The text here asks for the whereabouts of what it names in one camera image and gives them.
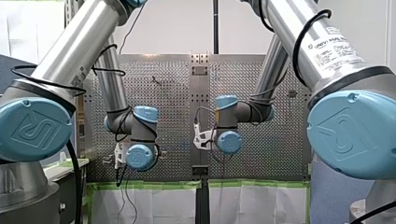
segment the wire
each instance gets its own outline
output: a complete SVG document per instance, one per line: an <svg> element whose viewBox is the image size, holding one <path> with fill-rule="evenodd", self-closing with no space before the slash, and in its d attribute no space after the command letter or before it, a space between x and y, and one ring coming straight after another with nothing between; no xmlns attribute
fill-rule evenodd
<svg viewBox="0 0 396 224"><path fill-rule="evenodd" d="M72 160L73 164L73 169L75 172L75 181L76 181L76 217L75 217L75 223L80 223L81 221L81 206L82 206L82 187L81 187L81 172L79 170L78 166L78 159L76 152L74 150L74 147L72 145L72 142L69 140L67 141L66 144L67 150L70 155L70 159Z"/></svg>
<svg viewBox="0 0 396 224"><path fill-rule="evenodd" d="M119 169L116 170L116 186L117 187L121 186L122 179L123 179L123 177L125 175L126 167L127 166L125 165L124 168L122 169L120 180L119 180Z"/></svg>
<svg viewBox="0 0 396 224"><path fill-rule="evenodd" d="M49 81L46 81L43 79L29 77L28 75L17 71L17 70L21 70L21 69L34 69L34 68L37 68L37 65L16 65L11 68L11 72L19 77L26 78L27 80L32 81L37 84L44 84L44 85L49 85L49 86L53 86L53 87L70 90L70 91L76 91L77 93L75 94L75 96L80 96L82 94L85 94L85 92L87 92L86 90L79 88L79 87L65 86L65 85L61 85L58 83L49 82Z"/></svg>
<svg viewBox="0 0 396 224"><path fill-rule="evenodd" d="M124 125L124 123L125 123L126 119L128 118L129 114L131 114L134 111L131 106L128 106L128 107L129 107L129 110L128 110L128 112L126 112L124 114L124 117L122 117L122 119L120 119L119 127L117 128L116 134L114 135L116 142L121 142L125 138L128 137L128 134L125 134L125 132L122 129L122 125ZM119 134L122 134L122 133L125 134L125 135L121 139L119 139L118 136L119 136Z"/></svg>
<svg viewBox="0 0 396 224"><path fill-rule="evenodd" d="M257 106L255 106L255 105L253 105L253 104L251 104L250 102L247 102L247 101L241 101L241 100L240 100L239 102L242 102L242 103L244 103L244 104L250 106L251 108L253 108L253 109L259 114L259 116L260 116L260 121L259 121L257 124L255 124L255 123L253 123L253 122L250 123L250 124L252 124L252 125L254 125L254 126L258 126L258 125L260 125L261 123L264 122L264 118L262 117L262 113L260 112L259 108L257 108Z"/></svg>
<svg viewBox="0 0 396 224"><path fill-rule="evenodd" d="M126 39L128 38L128 35L129 35L129 34L132 32L132 30L134 29L134 25L136 24L137 19L139 19L140 14L142 13L143 8L145 7L146 3L143 4L142 7L140 8L140 11L139 11L139 13L138 13L137 16L136 16L136 19L134 19L134 23L132 23L131 29L129 29L128 33L125 35L125 37L124 37L124 39L123 39L123 41L122 41L121 48L120 48L120 54L122 54L122 49L123 49L123 47L125 46Z"/></svg>
<svg viewBox="0 0 396 224"><path fill-rule="evenodd" d="M364 220L366 220L367 218L373 217L375 215L378 215L382 212L385 212L391 208L396 207L396 201L395 202L391 202L391 203L387 203L379 208L376 208L375 210L365 214L364 216L358 217L355 220L353 220L350 224L361 224Z"/></svg>
<svg viewBox="0 0 396 224"><path fill-rule="evenodd" d="M122 186L120 186L120 191L121 191L121 197L122 197L122 207L121 207L121 209L119 211L119 214L117 215L117 224L120 224L120 215L121 215L121 213L122 213L122 211L123 211L123 209L125 207L125 198L124 198L124 195L123 195L123 192L122 192Z"/></svg>
<svg viewBox="0 0 396 224"><path fill-rule="evenodd" d="M129 181L129 179L127 179L126 183L125 183L125 194L126 194L126 198L128 199L129 203L134 208L134 222L132 224L135 224L137 221L137 209L128 194L128 181Z"/></svg>
<svg viewBox="0 0 396 224"><path fill-rule="evenodd" d="M99 60L99 57L101 57L106 51L108 51L111 48L115 48L117 49L117 45L116 44L111 44L107 47L105 47L104 49L102 49L102 51L100 51L98 58L96 59L96 61ZM120 77L125 77L126 76L126 72L120 69L114 69L114 68L97 68L95 67L95 65L92 66L92 71L93 73L98 76L98 74L96 73L97 71L100 72L114 72L114 73L118 73L118 75Z"/></svg>
<svg viewBox="0 0 396 224"><path fill-rule="evenodd" d="M327 18L330 18L332 16L332 12L329 9L323 9L321 10L317 15L315 15L312 19L310 19L303 27L303 30L300 32L298 35L296 42L294 44L294 49L292 53L292 64L293 64L293 70L294 70L294 75L298 78L298 80L306 86L306 83L303 79L303 76L301 75L300 71L300 66L298 64L298 55L300 52L300 47L303 42L303 39L308 33L309 29L311 26L318 20L322 19L322 16L327 14Z"/></svg>
<svg viewBox="0 0 396 224"><path fill-rule="evenodd" d="M211 112L211 113L213 113L213 114L216 113L214 110L212 110L212 109L210 109L210 108L208 108L208 107L199 106L199 107L197 108L197 110L195 111L194 123L198 123L198 121L199 121L199 120L198 120L198 113L199 113L199 111L200 111L201 109L205 109L205 110L207 110L207 111L209 111L209 112Z"/></svg>
<svg viewBox="0 0 396 224"><path fill-rule="evenodd" d="M259 92L257 94L251 94L249 99L251 101L255 101L255 103L256 103L256 101L264 101L264 102L267 102L266 105L271 105L273 103L273 101L275 100L275 97L271 98L271 99L262 99L262 98L256 98L256 97L263 96L264 94L266 94L266 93L268 93L270 91L274 91L285 80L286 74L287 73L285 72L283 77L276 84L274 84L274 86L271 89Z"/></svg>
<svg viewBox="0 0 396 224"><path fill-rule="evenodd" d="M260 19L262 20L262 24L264 24L265 28L273 33L274 29L270 25L268 25L268 23L265 21L264 15L262 14L262 0L259 0L259 14Z"/></svg>

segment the metal pole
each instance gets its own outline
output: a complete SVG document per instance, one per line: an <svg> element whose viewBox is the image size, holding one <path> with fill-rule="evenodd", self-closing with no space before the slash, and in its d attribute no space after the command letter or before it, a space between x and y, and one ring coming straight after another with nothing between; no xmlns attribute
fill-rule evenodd
<svg viewBox="0 0 396 224"><path fill-rule="evenodd" d="M105 47L114 43L111 36L105 43ZM110 48L99 57L95 67L106 69L120 69L117 60L117 51ZM122 77L116 72L97 71L99 83L101 86L102 96L105 101L106 112L120 111L128 107L128 101L125 95Z"/></svg>
<svg viewBox="0 0 396 224"><path fill-rule="evenodd" d="M115 0L88 0L68 24L32 77L67 86L81 86L103 45L127 13ZM65 90L48 86L64 96Z"/></svg>
<svg viewBox="0 0 396 224"><path fill-rule="evenodd" d="M213 0L214 54L219 54L219 0Z"/></svg>

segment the wall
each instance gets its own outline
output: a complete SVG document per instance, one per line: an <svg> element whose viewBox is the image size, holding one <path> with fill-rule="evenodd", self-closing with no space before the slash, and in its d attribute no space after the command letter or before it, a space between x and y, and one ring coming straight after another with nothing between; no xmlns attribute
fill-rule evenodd
<svg viewBox="0 0 396 224"><path fill-rule="evenodd" d="M39 63L64 30L64 3L0 1L0 54Z"/></svg>
<svg viewBox="0 0 396 224"><path fill-rule="evenodd" d="M117 28L119 46L137 13ZM212 15L212 0L149 0L122 53L213 52ZM271 37L248 4L219 0L219 53L264 54Z"/></svg>

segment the black ring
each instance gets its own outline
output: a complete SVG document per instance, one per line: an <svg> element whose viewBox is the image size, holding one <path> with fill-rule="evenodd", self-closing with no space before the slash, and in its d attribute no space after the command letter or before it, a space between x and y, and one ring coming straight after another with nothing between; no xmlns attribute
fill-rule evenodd
<svg viewBox="0 0 396 224"><path fill-rule="evenodd" d="M126 108L124 108L124 109L120 109L120 110L106 111L106 113L107 113L107 114L118 114L118 113L124 112L124 111L126 111L126 110L128 110L128 109L129 109L129 106L126 107Z"/></svg>
<svg viewBox="0 0 396 224"><path fill-rule="evenodd" d="M50 99L51 101L55 101L56 103L60 104L63 106L67 112L69 112L69 115L72 116L73 113L76 111L76 107L72 104L70 104L68 101L66 101L64 98L58 96L55 93L52 93L50 91L46 91L44 89L41 89L35 85L28 84L26 82L21 82L18 80L15 80L14 82L11 83L9 86L11 88L19 89L22 91L29 91L33 94L37 94L39 96L42 96L44 98Z"/></svg>
<svg viewBox="0 0 396 224"><path fill-rule="evenodd" d="M339 91L354 82L365 79L367 77L375 77L375 76L389 75L389 74L394 75L394 73L392 72L392 70L390 70L390 68L386 66L376 66L376 67L365 68L363 70L360 70L359 72L352 73L350 75L347 75L346 77L342 77L339 80L332 83L331 85L329 85L328 87L318 92L315 96L313 96L308 103L308 108L312 109L314 105L323 97L335 91Z"/></svg>
<svg viewBox="0 0 396 224"><path fill-rule="evenodd" d="M238 126L218 126L216 129L237 129Z"/></svg>
<svg viewBox="0 0 396 224"><path fill-rule="evenodd" d="M37 65L17 65L11 68L11 72L19 77L23 77L26 78L29 81L32 81L34 83L37 84L44 84L44 85L49 85L49 86L53 86L53 87L58 87L58 88L62 88L62 89L66 89L66 90L70 90L70 91L76 91L77 93L75 93L74 96L80 96L82 94L85 94L85 92L87 92L86 90L79 88L79 87L74 87L74 86L65 86L62 84L58 84L55 82L50 82L50 81L46 81L43 79L38 79L38 78L34 78L34 77L30 77L22 72L18 72L17 70L20 69L35 69L37 68Z"/></svg>
<svg viewBox="0 0 396 224"><path fill-rule="evenodd" d="M155 140L143 140L143 139L134 139L134 138L131 138L131 141L141 142L141 143L155 143Z"/></svg>

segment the pegboard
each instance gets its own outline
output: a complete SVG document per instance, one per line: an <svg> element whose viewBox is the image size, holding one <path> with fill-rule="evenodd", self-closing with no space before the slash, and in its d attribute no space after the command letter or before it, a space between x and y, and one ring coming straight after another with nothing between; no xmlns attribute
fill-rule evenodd
<svg viewBox="0 0 396 224"><path fill-rule="evenodd" d="M247 100L255 88L262 60L260 56L212 55L209 64L211 108L215 108L216 97L224 94ZM259 126L239 124L242 149L232 158L214 150L214 156L225 162L218 163L212 155L209 178L307 179L311 157L304 126L308 97L307 89L290 66L276 92L275 117Z"/></svg>
<svg viewBox="0 0 396 224"><path fill-rule="evenodd" d="M215 98L222 94L236 94L246 100L254 90L262 61L260 55L210 55L210 84L209 88L202 87L210 98L210 106L214 108ZM133 173L130 177L191 180L191 165L199 160L191 155L191 114L196 107L190 103L191 56L122 55L120 68L127 73L123 80L129 104L159 109L157 143L167 151L166 158L152 170ZM225 165L213 161L210 153L209 160L202 160L209 162L209 178L302 180L307 177L310 148L304 143L304 107L308 95L290 71L276 95L274 120L259 127L240 124L244 145L238 154ZM98 79L90 76L85 87L88 90L85 142L92 161L87 177L90 182L113 181L114 164L104 163L103 158L113 154L116 143L114 134L104 129L106 112ZM296 91L297 96L290 98L290 91ZM213 118L207 119L213 124Z"/></svg>
<svg viewBox="0 0 396 224"><path fill-rule="evenodd" d="M191 180L190 166L190 105L188 55L143 56L122 55L120 68L126 72L123 78L128 103L131 106L149 105L159 110L157 143L167 152L166 158L145 173L133 173L133 179ZM91 77L87 82L88 97L86 129L92 130L89 147L92 162L88 167L90 182L113 181L114 164L103 163L103 158L113 154L116 145L114 134L104 129L106 112L99 81Z"/></svg>

